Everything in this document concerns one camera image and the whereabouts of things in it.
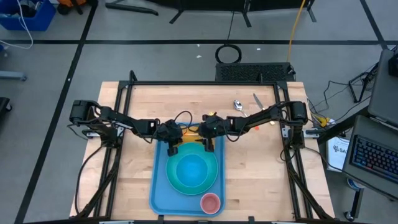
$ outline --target blue tray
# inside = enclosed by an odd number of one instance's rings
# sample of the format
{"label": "blue tray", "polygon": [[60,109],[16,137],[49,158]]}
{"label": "blue tray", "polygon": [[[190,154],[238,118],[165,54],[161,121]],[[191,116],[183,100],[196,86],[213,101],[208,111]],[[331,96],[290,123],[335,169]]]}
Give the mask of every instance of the blue tray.
{"label": "blue tray", "polygon": [[[149,205],[151,209],[159,215],[186,215],[196,217],[215,217],[219,215],[225,207],[225,139],[217,137],[215,139],[215,156],[218,162],[218,175],[215,183],[206,192],[199,195],[184,195],[176,191],[166,176],[166,162],[169,158],[167,149],[169,145],[157,141],[155,148],[154,169],[150,184]],[[206,193],[214,193],[219,196],[221,201],[220,210],[209,215],[200,208],[200,199]]]}

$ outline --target desk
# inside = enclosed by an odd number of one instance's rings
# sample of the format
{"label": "desk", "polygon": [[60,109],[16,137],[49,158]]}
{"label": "desk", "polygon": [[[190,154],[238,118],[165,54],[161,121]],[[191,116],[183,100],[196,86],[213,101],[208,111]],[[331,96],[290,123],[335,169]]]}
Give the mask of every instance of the desk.
{"label": "desk", "polygon": [[[98,103],[113,108],[117,88],[118,82],[104,82]],[[290,100],[307,101],[303,83],[288,83],[288,88]],[[200,122],[201,116],[211,111],[217,111],[223,118],[227,115],[242,116],[241,112],[234,110],[233,100],[239,100],[247,114],[256,113],[259,108],[254,101],[253,93],[256,93],[265,107],[275,103],[274,89],[271,86],[134,85],[128,115],[137,119],[159,118],[161,122],[174,119],[183,110],[191,111],[195,122]],[[120,112],[123,112],[124,96]],[[188,116],[181,116],[179,119],[187,121]],[[308,122],[306,128],[311,127],[312,124]],[[305,144],[318,149],[317,141],[314,139],[306,139]],[[90,139],[84,159],[99,145],[99,139]],[[126,131],[113,203],[113,220],[157,219],[158,215],[149,207],[154,146],[155,144],[148,144]],[[258,131],[250,130],[237,142],[227,141],[226,206],[220,215],[209,220],[247,221],[248,216],[254,216],[256,221],[293,220],[286,165],[279,159],[281,150],[282,140],[278,123],[264,124]],[[98,188],[104,152],[103,149],[95,155],[82,172],[78,197],[80,210]],[[302,161],[309,191],[325,211],[334,217],[319,155],[303,149]],[[302,194],[298,188],[297,194],[304,217]],[[100,215],[105,213],[107,199],[108,193],[105,192]],[[75,215],[74,208],[71,209],[70,215]],[[204,219],[206,218],[165,216],[165,220]]]}

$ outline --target yellow cable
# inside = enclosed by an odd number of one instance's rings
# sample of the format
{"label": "yellow cable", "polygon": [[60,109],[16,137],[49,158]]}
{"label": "yellow cable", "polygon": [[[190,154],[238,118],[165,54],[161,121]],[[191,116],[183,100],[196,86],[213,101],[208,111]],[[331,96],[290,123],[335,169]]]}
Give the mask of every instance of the yellow cable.
{"label": "yellow cable", "polygon": [[290,62],[290,53],[292,52],[292,41],[294,37],[294,31],[296,30],[297,23],[299,22],[299,18],[301,15],[301,11],[303,10],[305,0],[301,3],[300,10],[298,11],[296,21],[294,22],[293,30],[292,30],[292,35],[290,35],[290,41],[289,41],[289,52],[287,53],[287,62]]}

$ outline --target teal bowl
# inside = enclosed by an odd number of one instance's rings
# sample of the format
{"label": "teal bowl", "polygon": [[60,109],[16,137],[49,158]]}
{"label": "teal bowl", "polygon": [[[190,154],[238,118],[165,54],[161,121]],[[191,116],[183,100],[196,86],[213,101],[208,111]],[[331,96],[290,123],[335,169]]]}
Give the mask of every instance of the teal bowl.
{"label": "teal bowl", "polygon": [[185,195],[198,195],[216,181],[218,163],[214,152],[202,144],[189,142],[178,147],[178,154],[167,159],[166,175],[175,190]]}

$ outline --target keyboard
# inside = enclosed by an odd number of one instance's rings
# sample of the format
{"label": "keyboard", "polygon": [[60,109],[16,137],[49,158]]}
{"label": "keyboard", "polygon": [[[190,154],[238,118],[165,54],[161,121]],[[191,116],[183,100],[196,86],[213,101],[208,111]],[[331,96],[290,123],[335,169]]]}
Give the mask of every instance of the keyboard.
{"label": "keyboard", "polygon": [[356,135],[350,162],[355,166],[398,183],[397,149]]}

